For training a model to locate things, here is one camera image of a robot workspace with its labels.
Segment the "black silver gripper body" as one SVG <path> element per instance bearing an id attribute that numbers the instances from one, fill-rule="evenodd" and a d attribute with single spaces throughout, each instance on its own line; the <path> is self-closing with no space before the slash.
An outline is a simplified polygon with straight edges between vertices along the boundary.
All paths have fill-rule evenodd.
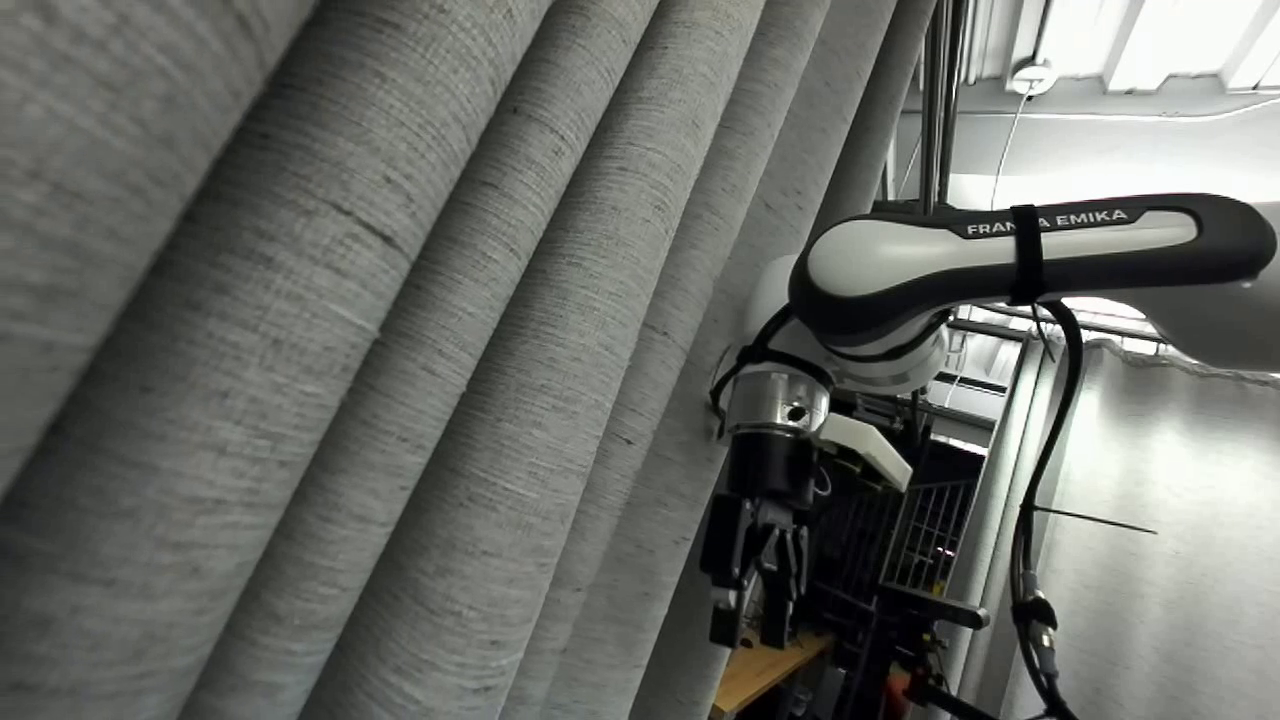
<path id="1" fill-rule="evenodd" d="M 728 480 L 710 495 L 698 573 L 723 600 L 742 600 L 753 577 L 777 577 L 801 597 L 827 385 L 802 370 L 756 364 L 710 388 L 710 414 L 728 441 Z"/>

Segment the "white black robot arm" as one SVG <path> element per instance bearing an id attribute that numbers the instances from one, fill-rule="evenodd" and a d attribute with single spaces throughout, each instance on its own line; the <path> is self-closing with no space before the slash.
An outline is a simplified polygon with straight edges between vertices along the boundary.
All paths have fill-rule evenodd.
<path id="1" fill-rule="evenodd" d="M 1277 277 L 1277 212 L 1214 192 L 891 206 L 820 230 L 760 277 L 748 344 L 709 388 L 710 429 L 728 441 L 728 490 L 710 495 L 698 548 L 709 642 L 792 642 L 827 476 L 865 469 L 886 490 L 911 485 L 905 453 L 835 397 L 929 385 L 952 307 L 1104 298 L 1201 364 L 1277 371 Z"/>

